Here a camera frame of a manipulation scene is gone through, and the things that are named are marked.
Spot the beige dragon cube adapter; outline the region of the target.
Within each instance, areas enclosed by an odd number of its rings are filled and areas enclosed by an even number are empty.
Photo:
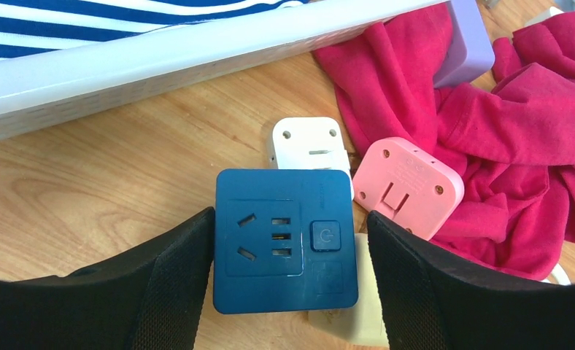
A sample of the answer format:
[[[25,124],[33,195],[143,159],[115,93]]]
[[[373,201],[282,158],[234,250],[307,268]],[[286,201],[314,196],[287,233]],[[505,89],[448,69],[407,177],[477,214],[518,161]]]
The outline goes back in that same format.
[[[351,308],[310,311],[309,323],[319,330],[359,346],[389,346],[368,236],[355,235],[358,301]]]

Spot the pink square plug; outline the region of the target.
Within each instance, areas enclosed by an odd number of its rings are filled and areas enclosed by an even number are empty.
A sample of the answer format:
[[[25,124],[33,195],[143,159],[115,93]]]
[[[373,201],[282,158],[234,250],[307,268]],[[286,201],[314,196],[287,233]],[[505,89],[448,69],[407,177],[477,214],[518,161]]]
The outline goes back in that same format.
[[[431,240],[462,201],[460,175],[400,137],[375,141],[352,178],[355,202]]]

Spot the purple USB power strip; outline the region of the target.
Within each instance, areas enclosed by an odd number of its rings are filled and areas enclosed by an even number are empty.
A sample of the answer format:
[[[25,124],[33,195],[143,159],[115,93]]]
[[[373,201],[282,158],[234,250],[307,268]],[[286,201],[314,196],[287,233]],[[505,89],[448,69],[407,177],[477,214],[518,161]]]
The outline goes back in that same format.
[[[478,5],[472,0],[451,0],[452,41],[444,62],[433,77],[435,88],[471,82],[489,71],[495,61],[493,48]]]

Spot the white USB charger plug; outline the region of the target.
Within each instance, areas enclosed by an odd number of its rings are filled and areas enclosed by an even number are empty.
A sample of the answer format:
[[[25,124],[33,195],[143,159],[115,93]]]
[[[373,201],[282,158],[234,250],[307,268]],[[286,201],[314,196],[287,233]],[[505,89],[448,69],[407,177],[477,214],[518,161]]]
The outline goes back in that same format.
[[[298,213],[348,212],[354,199],[348,152],[337,121],[330,117],[287,117],[271,129],[269,170],[247,170],[251,201],[273,201],[275,209]]]

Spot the blue cube adapter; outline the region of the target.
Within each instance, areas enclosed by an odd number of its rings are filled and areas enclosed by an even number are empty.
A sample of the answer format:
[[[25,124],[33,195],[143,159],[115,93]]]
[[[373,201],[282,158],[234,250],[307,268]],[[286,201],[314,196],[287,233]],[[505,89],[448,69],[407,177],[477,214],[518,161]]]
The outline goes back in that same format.
[[[218,312],[349,308],[358,300],[357,275],[346,173],[229,168],[217,175]]]

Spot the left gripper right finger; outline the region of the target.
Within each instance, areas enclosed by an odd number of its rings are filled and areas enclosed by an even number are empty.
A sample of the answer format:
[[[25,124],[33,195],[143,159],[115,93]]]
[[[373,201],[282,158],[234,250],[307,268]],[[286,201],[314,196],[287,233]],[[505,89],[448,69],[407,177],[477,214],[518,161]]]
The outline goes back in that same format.
[[[491,270],[376,211],[367,228],[392,349],[575,349],[575,284]]]

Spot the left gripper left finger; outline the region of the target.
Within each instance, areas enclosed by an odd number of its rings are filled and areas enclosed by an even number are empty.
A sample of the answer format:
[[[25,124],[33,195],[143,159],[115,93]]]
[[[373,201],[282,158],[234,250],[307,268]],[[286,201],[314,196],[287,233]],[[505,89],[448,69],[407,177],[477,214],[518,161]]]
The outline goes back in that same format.
[[[0,349],[192,349],[215,211],[67,276],[0,280]]]

